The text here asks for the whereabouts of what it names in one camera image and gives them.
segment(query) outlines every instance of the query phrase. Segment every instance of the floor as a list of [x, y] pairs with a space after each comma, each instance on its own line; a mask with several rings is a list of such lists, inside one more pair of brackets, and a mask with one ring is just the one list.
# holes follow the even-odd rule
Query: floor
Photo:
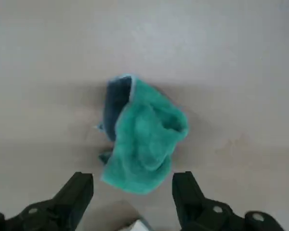
[[114, 231], [137, 213], [180, 230], [171, 176], [146, 196], [99, 181], [111, 144], [94, 125], [121, 73], [186, 112], [173, 171], [289, 231], [289, 0], [0, 0], [0, 211], [51, 198], [84, 171], [95, 192], [79, 231]]

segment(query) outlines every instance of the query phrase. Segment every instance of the microfiber cloth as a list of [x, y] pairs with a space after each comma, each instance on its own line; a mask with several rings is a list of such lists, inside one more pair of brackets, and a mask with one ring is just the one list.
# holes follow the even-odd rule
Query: microfiber cloth
[[147, 194], [171, 171], [176, 144], [188, 134], [185, 114], [167, 97], [136, 76], [124, 75], [107, 86], [103, 129], [115, 142], [101, 155], [101, 179], [124, 191]]

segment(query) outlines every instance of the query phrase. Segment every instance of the screw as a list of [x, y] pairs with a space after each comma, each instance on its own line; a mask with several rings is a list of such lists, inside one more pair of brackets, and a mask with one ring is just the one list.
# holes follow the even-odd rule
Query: screw
[[219, 206], [214, 206], [213, 210], [215, 213], [222, 213], [223, 212], [223, 209]]
[[252, 218], [254, 218], [257, 221], [264, 221], [264, 217], [260, 213], [254, 213], [252, 215]]
[[28, 211], [28, 214], [33, 214], [33, 213], [36, 213], [38, 211], [37, 208], [32, 208]]

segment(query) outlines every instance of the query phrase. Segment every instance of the teal cloth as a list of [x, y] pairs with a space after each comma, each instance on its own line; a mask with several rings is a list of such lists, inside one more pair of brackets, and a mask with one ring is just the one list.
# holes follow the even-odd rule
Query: teal cloth
[[147, 194], [171, 171], [171, 155], [187, 136], [188, 122], [165, 96], [133, 78], [115, 132], [114, 150], [101, 179], [130, 193]]

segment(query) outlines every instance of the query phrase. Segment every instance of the beige surface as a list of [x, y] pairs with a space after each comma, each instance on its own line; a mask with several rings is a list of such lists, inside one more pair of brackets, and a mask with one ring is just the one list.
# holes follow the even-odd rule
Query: beige surface
[[189, 117], [174, 171], [289, 231], [289, 0], [0, 0], [0, 211], [51, 197], [81, 170], [95, 195], [79, 230], [103, 230], [120, 203], [179, 230], [170, 177], [147, 196], [99, 181], [110, 144], [92, 125], [106, 81], [126, 72]]

